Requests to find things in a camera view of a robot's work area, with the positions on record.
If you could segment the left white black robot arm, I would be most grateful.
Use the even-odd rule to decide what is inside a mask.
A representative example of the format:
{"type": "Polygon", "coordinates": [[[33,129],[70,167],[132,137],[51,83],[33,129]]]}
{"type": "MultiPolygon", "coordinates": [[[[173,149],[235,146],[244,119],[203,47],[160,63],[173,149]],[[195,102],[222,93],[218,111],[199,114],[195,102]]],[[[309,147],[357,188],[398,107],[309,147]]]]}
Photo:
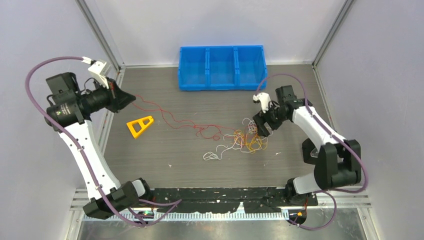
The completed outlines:
{"type": "Polygon", "coordinates": [[[134,207],[148,207],[153,193],[142,178],[120,183],[110,170],[95,140],[91,114],[102,109],[118,113],[136,100],[136,97],[119,88],[116,81],[106,78],[106,86],[95,83],[95,90],[82,92],[76,75],[65,72],[46,79],[51,90],[50,106],[46,113],[60,127],[51,126],[70,149],[86,184],[89,202],[83,206],[91,218],[105,220],[118,212],[134,207]]]}

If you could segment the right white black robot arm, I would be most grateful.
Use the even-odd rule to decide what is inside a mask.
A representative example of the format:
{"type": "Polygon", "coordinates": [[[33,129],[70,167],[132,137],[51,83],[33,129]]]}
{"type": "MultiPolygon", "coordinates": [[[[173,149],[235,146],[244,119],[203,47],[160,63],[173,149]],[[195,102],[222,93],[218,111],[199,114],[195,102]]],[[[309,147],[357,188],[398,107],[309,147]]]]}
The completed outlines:
{"type": "Polygon", "coordinates": [[[287,181],[283,191],[287,202],[299,205],[314,192],[360,183],[360,144],[334,131],[306,97],[295,95],[292,86],[279,87],[275,93],[276,101],[266,92],[256,93],[252,97],[253,102],[260,105],[260,111],[253,116],[257,134],[268,137],[270,131],[290,121],[307,135],[301,145],[302,157],[304,163],[314,166],[311,173],[287,181]]]}

